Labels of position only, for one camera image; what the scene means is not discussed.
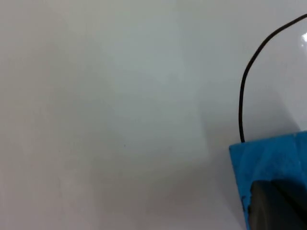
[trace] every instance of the black cable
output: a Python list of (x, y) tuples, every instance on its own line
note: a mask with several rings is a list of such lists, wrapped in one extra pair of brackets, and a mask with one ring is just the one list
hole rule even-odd
[(244, 87), (245, 87), (245, 82), (246, 82), (246, 77), (248, 76), (248, 72), (251, 68), (251, 66), (253, 65), (254, 61), (256, 60), (256, 58), (258, 57), (259, 53), (261, 52), (261, 50), (265, 47), (265, 45), (277, 34), (279, 34), (281, 31), (287, 29), (288, 27), (290, 27), (291, 25), (294, 25), (295, 23), (303, 20), (307, 18), (307, 14), (304, 14), (296, 19), (294, 19), (293, 21), (287, 23), (286, 25), (283, 25), (282, 27), (278, 28), (277, 30), (275, 30), (273, 33), (271, 33), (269, 36), (267, 36), (267, 38), (261, 43), (261, 45), (259, 46), (259, 48), (256, 50), (256, 52), (254, 53), (254, 55), (252, 56), (251, 60), (249, 61), (248, 65), (245, 68), (245, 71), (243, 73), (243, 77), (242, 77), (242, 81), (241, 81), (241, 88), (240, 88), (240, 97), (239, 97), (239, 132), (240, 132), (240, 138), (241, 138), (241, 142), (245, 142), (244, 139), (244, 131), (243, 131), (243, 122), (242, 122), (242, 115), (243, 115), (243, 95), (244, 95)]

